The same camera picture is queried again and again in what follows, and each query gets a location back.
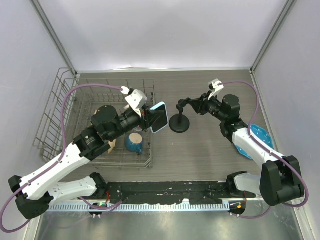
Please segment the black phone stand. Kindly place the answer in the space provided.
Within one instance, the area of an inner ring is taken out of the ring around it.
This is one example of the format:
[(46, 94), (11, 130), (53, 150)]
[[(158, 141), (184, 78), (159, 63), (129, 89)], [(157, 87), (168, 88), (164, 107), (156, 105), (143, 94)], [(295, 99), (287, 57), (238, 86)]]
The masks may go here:
[(169, 120), (169, 127), (175, 133), (182, 134), (190, 127), (189, 119), (183, 114), (184, 107), (190, 102), (190, 100), (190, 98), (180, 99), (176, 105), (178, 114), (173, 115)]

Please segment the phone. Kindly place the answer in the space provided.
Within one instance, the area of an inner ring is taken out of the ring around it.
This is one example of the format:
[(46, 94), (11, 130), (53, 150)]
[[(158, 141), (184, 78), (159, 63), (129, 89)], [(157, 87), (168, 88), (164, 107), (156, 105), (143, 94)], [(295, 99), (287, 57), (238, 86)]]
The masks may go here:
[(150, 110), (157, 114), (155, 122), (150, 127), (151, 132), (156, 134), (169, 124), (167, 106), (165, 102), (161, 101), (152, 106)]

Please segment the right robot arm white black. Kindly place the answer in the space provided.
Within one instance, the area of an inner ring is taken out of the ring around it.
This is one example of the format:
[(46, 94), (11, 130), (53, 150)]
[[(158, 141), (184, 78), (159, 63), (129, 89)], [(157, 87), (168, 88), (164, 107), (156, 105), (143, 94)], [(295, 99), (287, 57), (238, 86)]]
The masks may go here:
[(222, 135), (235, 147), (248, 154), (261, 168), (260, 175), (235, 173), (226, 184), (226, 193), (233, 198), (243, 192), (259, 195), (269, 206), (276, 206), (305, 195), (299, 161), (294, 156), (283, 156), (258, 138), (240, 117), (239, 98), (225, 95), (222, 101), (204, 93), (187, 103), (200, 115), (210, 114), (220, 121)]

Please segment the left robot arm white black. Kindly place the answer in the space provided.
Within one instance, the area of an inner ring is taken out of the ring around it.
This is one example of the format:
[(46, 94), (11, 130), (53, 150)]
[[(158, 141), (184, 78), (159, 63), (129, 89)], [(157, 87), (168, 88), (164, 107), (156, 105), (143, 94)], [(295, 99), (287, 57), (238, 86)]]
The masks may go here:
[(27, 176), (15, 175), (8, 180), (15, 193), (18, 210), (27, 220), (31, 220), (60, 202), (80, 197), (102, 199), (108, 186), (97, 172), (78, 181), (61, 182), (61, 179), (106, 153), (111, 149), (111, 142), (134, 128), (151, 129), (156, 133), (167, 125), (164, 102), (153, 107), (144, 105), (142, 115), (132, 108), (119, 115), (111, 105), (100, 107), (91, 117), (91, 125), (75, 137), (61, 154)]

